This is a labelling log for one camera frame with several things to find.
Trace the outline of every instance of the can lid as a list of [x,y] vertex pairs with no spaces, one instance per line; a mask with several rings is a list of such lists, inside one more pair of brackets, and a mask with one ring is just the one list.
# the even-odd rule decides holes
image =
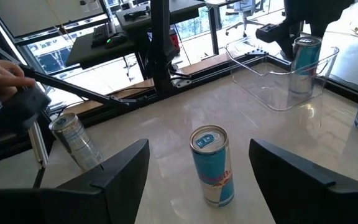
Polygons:
[[295,39],[295,43],[302,46],[315,46],[321,44],[320,37],[298,37]]
[[76,115],[74,113],[63,114],[49,124],[49,129],[52,131],[61,131],[73,122],[75,118]]
[[226,142],[226,134],[223,130],[211,127],[201,128],[191,138],[191,146],[201,153],[211,153],[220,150]]

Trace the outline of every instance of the white table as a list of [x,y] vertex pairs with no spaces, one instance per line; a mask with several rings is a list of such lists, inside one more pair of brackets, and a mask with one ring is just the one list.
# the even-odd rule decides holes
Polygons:
[[[136,223],[274,223],[248,157],[251,138],[264,139],[358,180],[357,104],[325,91],[286,112],[266,108],[231,77],[203,85],[88,128],[104,158],[141,138],[150,140],[150,165]],[[208,206],[189,148],[192,130],[217,124],[228,133],[234,200]],[[42,187],[56,187],[82,171],[59,142]]]

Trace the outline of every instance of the keyboard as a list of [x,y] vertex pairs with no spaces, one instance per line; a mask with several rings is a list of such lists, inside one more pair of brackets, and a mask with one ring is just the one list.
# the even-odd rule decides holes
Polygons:
[[106,41],[112,36],[110,23],[103,24],[93,29],[92,48],[105,45]]

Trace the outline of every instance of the white chair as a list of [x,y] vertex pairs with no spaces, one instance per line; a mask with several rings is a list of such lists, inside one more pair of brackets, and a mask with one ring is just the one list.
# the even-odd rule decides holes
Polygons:
[[264,11],[264,0],[260,0],[256,3],[256,0],[241,0],[239,2],[235,2],[232,7],[228,6],[228,9],[232,9],[232,11],[226,11],[226,15],[242,15],[242,22],[238,22],[229,28],[226,29],[226,35],[229,35],[229,30],[233,28],[237,28],[238,26],[244,25],[244,31],[242,36],[246,37],[247,24],[253,25],[263,25],[259,22],[248,20],[249,16],[252,16],[255,12]]

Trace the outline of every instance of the clear plastic bin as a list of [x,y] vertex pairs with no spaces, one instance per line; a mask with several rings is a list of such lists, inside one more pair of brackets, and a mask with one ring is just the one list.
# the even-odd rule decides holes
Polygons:
[[[233,81],[254,95],[263,104],[277,111],[288,110],[300,103],[322,94],[331,73],[339,49],[321,48],[319,62],[291,72],[286,60],[271,56],[265,49],[268,45],[255,37],[246,37],[226,45],[226,54],[232,60]],[[244,55],[259,54],[259,57],[244,59]],[[313,76],[299,76],[300,72],[316,69]],[[308,86],[308,92],[294,91],[294,86]]]

